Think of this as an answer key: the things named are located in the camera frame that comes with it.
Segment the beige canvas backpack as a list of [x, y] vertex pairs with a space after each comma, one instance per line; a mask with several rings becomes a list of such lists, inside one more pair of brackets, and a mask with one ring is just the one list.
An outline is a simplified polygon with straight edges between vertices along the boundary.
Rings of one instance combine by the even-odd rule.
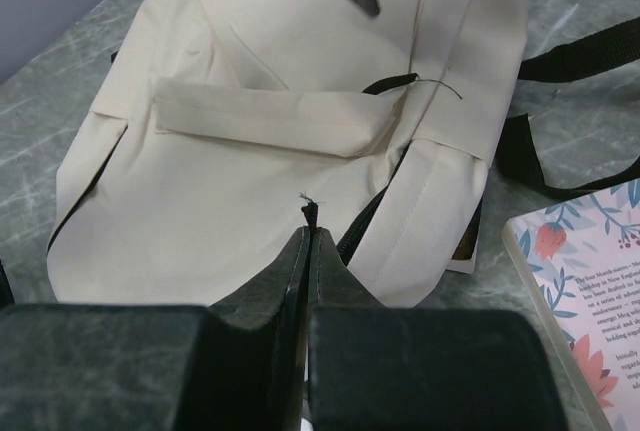
[[639, 56], [635, 20], [525, 59], [526, 0], [378, 1], [144, 0], [57, 173], [56, 299], [213, 304], [312, 198], [356, 279], [416, 305], [493, 162], [540, 186], [515, 84]]

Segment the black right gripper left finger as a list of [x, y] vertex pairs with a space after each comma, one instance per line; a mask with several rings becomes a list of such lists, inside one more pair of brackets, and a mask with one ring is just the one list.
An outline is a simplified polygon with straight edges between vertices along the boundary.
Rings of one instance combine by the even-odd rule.
[[1, 292], [5, 430], [296, 430], [310, 232], [209, 306], [15, 304]]

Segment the coffee cover book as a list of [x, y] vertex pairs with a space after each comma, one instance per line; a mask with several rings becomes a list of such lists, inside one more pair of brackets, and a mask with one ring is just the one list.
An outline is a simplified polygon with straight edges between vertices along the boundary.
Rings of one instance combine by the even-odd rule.
[[447, 265], [450, 272], [472, 274], [475, 270], [482, 202], [479, 203], [458, 246]]

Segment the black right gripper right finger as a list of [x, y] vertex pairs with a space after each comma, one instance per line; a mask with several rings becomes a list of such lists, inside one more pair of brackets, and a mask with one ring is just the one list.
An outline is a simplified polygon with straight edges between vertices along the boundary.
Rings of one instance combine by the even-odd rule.
[[509, 310], [388, 308], [329, 231], [309, 268], [309, 407], [316, 430], [564, 430], [541, 340]]

